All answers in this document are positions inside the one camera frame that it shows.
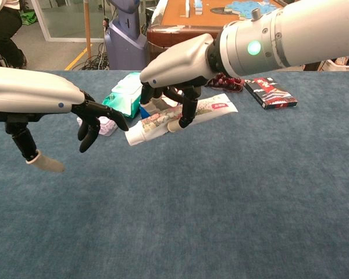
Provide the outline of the dark red grape bunch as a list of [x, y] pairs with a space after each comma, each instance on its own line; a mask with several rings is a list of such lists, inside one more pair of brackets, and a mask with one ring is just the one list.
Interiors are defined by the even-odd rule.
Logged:
[[241, 92], [243, 90], [244, 80], [239, 77], [228, 77], [223, 73], [218, 73], [205, 86], [227, 92]]

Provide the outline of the dark printed card box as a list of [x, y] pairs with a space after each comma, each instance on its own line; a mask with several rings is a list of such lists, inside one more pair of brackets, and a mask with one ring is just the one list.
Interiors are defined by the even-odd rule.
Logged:
[[296, 107], [298, 99], [271, 77], [244, 80], [244, 87], [263, 109]]

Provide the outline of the seated person in black trousers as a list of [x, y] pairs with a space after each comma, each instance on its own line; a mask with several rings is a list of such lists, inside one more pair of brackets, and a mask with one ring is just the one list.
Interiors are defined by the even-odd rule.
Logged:
[[0, 55], [15, 69], [25, 69], [27, 59], [12, 37], [22, 26], [20, 11], [26, 0], [0, 0]]

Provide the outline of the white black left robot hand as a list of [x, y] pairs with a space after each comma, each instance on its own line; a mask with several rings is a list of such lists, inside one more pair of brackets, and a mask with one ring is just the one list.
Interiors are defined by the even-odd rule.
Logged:
[[85, 152], [97, 139], [101, 116], [113, 120], [123, 131], [129, 129], [121, 112], [97, 103], [61, 76], [0, 67], [0, 122], [5, 124], [6, 133], [11, 135], [27, 164], [45, 171], [64, 171], [63, 163], [43, 155], [36, 147], [27, 125], [45, 115], [70, 112], [82, 121], [77, 134], [80, 152]]

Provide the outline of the small clear pocket tissue pack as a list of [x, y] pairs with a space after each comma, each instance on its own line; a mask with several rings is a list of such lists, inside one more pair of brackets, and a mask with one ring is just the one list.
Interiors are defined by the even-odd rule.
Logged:
[[78, 116], [77, 122], [79, 125], [79, 140], [86, 137], [97, 137], [98, 135], [110, 136], [117, 129], [117, 124], [105, 116], [90, 116], [86, 119]]

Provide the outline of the white printed toothpaste tube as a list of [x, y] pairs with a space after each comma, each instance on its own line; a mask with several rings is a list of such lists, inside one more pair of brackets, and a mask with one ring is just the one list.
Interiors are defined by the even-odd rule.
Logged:
[[[231, 112], [237, 112], [237, 109], [226, 94], [201, 99], [197, 104], [195, 118], [190, 124], [202, 123]], [[181, 105], [162, 110], [138, 121], [136, 125], [129, 128], [125, 132], [126, 139], [129, 145], [133, 146], [150, 141], [168, 132], [175, 133], [182, 129], [179, 126], [179, 119], [181, 117]]]

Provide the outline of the brown mahjong table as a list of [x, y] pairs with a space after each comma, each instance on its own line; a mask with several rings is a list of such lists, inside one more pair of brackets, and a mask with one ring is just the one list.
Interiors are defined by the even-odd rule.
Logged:
[[234, 1], [269, 3], [276, 8], [287, 5], [285, 0], [201, 0], [202, 12], [197, 14], [194, 0], [189, 0], [189, 10], [186, 0], [160, 0], [147, 29], [149, 59], [203, 33], [216, 37], [225, 24], [240, 19], [236, 13], [225, 12], [225, 6]]

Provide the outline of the blue felt table cover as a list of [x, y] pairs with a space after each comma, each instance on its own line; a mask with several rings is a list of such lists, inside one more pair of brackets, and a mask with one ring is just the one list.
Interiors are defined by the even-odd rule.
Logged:
[[272, 72], [297, 99], [136, 146], [79, 152], [77, 120], [29, 129], [65, 165], [26, 165], [0, 123], [0, 279], [349, 279], [349, 72]]

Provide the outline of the green wet wipes pack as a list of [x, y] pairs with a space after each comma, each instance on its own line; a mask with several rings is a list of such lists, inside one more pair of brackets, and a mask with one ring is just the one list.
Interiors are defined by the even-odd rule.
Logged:
[[140, 107], [141, 89], [140, 72], [129, 73], [111, 89], [102, 104], [120, 111], [128, 118], [134, 118]]

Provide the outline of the green bag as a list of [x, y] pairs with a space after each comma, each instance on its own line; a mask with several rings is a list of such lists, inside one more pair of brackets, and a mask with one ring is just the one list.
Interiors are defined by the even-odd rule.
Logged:
[[37, 15], [33, 9], [21, 11], [20, 17], [22, 24], [25, 26], [32, 25], [38, 21]]

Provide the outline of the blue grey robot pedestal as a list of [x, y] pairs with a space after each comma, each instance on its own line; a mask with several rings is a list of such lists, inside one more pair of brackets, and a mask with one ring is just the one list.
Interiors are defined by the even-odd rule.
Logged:
[[148, 64], [148, 41], [140, 31], [140, 0], [107, 0], [117, 18], [109, 22], [105, 46], [111, 70], [143, 70]]

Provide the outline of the blue mahjong tile pile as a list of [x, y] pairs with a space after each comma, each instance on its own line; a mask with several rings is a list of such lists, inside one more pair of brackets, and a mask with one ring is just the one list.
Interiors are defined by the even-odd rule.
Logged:
[[224, 7], [212, 8], [211, 12], [218, 15], [237, 15], [241, 20], [251, 19], [252, 10], [259, 8], [262, 14], [278, 9], [270, 0], [256, 1], [233, 1]]

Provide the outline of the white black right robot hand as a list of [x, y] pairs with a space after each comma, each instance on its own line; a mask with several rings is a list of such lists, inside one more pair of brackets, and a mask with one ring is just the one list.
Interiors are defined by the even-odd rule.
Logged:
[[186, 128], [195, 118], [200, 87], [211, 79], [216, 71], [210, 67], [207, 51], [213, 45], [210, 34], [202, 34], [176, 44], [162, 52], [141, 71], [140, 104], [147, 104], [154, 92], [168, 93], [170, 88], [182, 90], [182, 117], [168, 123], [170, 132]]

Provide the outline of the wooden pole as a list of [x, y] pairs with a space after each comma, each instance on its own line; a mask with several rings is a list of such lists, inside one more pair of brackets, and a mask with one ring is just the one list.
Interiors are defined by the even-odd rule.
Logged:
[[90, 14], [89, 14], [89, 0], [83, 0], [84, 5], [84, 25], [86, 33], [86, 44], [88, 58], [91, 57], [91, 38], [90, 38]]

